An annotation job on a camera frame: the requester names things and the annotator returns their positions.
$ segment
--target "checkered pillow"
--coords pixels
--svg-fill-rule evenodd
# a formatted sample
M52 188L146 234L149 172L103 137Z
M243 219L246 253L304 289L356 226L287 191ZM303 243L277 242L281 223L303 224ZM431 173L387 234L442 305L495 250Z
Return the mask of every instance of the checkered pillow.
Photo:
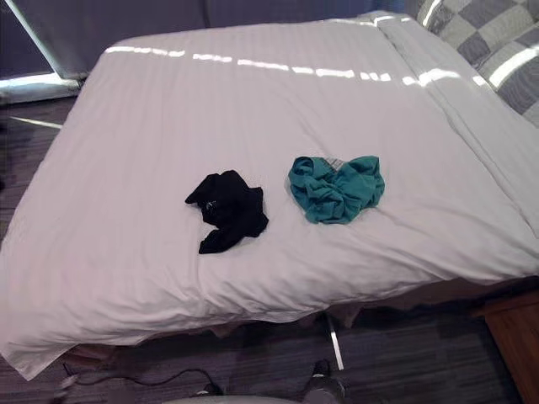
M478 71L511 108L539 127L539 23L494 52Z
M534 23L530 0L426 0L418 21L477 66Z

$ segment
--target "black clothing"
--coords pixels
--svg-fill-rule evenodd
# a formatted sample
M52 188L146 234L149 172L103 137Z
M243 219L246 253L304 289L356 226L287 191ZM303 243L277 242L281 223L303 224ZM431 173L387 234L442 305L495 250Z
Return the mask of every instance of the black clothing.
M235 171L208 175L185 200L202 210L202 220L217 227L200 243L200 254L221 253L245 236L257 237L268 224L263 191L250 188Z

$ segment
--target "teal shirt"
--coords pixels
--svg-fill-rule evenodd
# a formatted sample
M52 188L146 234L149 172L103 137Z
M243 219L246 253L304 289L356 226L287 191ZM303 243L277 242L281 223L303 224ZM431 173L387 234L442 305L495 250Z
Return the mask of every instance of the teal shirt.
M386 186L374 156L350 162L298 157L288 178L294 198L312 223L348 223L364 208L378 205Z

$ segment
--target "white bedsheet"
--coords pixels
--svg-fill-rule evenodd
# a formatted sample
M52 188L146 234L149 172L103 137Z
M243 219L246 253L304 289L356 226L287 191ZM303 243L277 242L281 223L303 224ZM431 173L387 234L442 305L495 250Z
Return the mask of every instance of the white bedsheet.
M4 358L31 379L79 343L537 274L537 130L450 46L385 16L154 35L104 53L3 242ZM378 207L309 223L288 188L294 158L364 155L380 157ZM269 224L201 256L211 226L184 200L227 169L264 189Z

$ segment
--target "wooden nightstand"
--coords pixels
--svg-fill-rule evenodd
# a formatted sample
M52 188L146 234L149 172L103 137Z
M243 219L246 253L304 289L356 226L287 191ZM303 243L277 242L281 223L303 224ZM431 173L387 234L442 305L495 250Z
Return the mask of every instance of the wooden nightstand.
M490 333L525 404L539 403L539 291L487 304Z

